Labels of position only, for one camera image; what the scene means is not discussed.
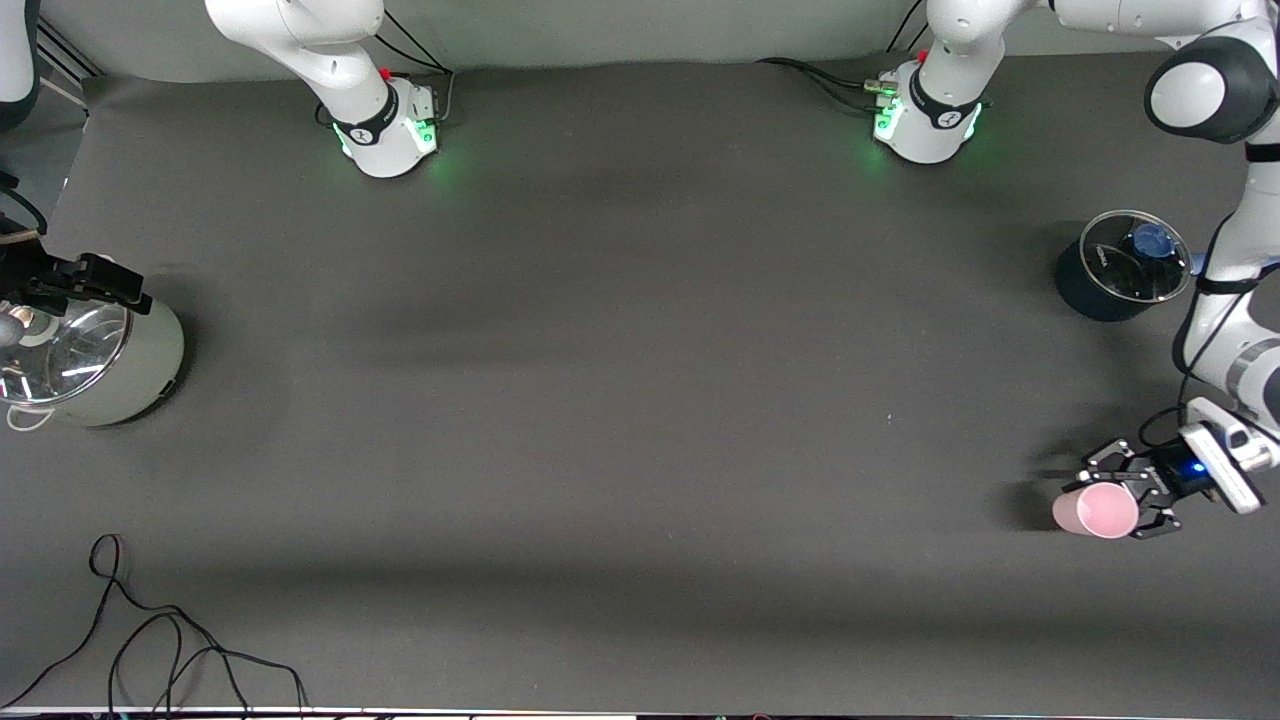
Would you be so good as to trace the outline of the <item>aluminium frame rails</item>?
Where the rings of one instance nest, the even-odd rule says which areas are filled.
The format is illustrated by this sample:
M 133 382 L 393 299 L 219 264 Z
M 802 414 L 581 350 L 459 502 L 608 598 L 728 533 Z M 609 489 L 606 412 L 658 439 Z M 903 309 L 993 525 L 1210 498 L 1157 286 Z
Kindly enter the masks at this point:
M 90 106 L 83 83 L 104 72 L 49 20 L 36 24 L 37 73 L 40 87 L 79 108 L 86 117 Z

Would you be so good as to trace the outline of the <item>grey-green cooking pot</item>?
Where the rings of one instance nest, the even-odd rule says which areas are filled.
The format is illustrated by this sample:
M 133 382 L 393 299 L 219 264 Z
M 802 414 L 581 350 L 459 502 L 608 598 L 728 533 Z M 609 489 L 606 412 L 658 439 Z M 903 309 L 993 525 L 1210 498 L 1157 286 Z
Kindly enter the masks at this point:
M 173 310 L 160 302 L 148 315 L 131 313 L 131 318 L 128 340 L 101 379 L 51 406 L 23 407 L 0 401 L 6 425 L 15 432 L 33 432 L 50 421 L 108 427 L 132 419 L 164 397 L 183 361 L 183 328 Z

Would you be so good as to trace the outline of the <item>dark blue saucepan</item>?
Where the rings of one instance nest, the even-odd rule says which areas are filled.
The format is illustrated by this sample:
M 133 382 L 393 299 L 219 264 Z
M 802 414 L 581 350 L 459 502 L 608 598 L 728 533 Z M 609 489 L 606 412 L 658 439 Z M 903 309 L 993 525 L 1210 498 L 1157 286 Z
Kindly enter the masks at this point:
M 1162 304 L 1130 304 L 1107 296 L 1085 277 L 1084 269 L 1080 265 L 1076 250 L 1082 232 L 1061 251 L 1053 266 L 1053 282 L 1059 297 L 1075 313 L 1094 322 L 1128 322 L 1151 310 L 1152 307 L 1157 307 L 1158 305 L 1172 300 L 1170 299 Z M 1190 255 L 1192 278 L 1188 287 L 1192 284 L 1193 278 L 1202 272 L 1202 266 L 1204 264 L 1204 255 L 1202 252 L 1190 251 Z

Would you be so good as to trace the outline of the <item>glass pot lid grey knob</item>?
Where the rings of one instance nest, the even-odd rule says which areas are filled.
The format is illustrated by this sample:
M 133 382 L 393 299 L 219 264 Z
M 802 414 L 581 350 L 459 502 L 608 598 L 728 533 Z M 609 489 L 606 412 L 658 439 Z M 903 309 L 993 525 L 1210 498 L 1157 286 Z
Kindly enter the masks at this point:
M 0 301 L 0 401 L 51 406 L 86 392 L 116 360 L 131 311 L 72 300 L 61 315 Z

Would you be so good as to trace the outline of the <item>pink plastic cup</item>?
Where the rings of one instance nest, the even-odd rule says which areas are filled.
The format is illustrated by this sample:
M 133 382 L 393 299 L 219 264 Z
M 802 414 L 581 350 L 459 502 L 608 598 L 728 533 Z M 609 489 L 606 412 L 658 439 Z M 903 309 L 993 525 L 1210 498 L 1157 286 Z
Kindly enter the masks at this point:
M 1068 533 L 1115 541 L 1137 529 L 1140 510 L 1129 489 L 1103 482 L 1060 495 L 1052 503 L 1052 516 Z

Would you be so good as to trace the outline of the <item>dark grey table mat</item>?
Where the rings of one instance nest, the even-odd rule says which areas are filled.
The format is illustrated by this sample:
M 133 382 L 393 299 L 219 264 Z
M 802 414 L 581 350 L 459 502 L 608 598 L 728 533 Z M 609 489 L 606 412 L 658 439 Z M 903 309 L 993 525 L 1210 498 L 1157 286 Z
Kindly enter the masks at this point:
M 389 181 L 298 82 L 97 82 L 47 243 L 141 272 L 189 372 L 0 427 L 0 702 L 116 533 L 261 705 L 1280 717 L 1280 478 L 1050 516 L 1187 306 L 1088 322 L 1053 260 L 1120 208 L 1203 243 L 1244 179 L 1149 126 L 1156 65 L 1010 58 L 940 167 L 778 67 L 477 72 Z

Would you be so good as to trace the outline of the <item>glass lid blue knob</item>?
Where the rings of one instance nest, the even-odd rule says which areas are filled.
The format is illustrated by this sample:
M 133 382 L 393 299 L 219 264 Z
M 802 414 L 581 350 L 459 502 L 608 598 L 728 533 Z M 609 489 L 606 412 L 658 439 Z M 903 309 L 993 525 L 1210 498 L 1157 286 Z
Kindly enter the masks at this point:
M 1096 287 L 1130 304 L 1162 304 L 1192 278 L 1192 255 L 1181 236 L 1144 211 L 1097 215 L 1082 232 L 1076 255 Z

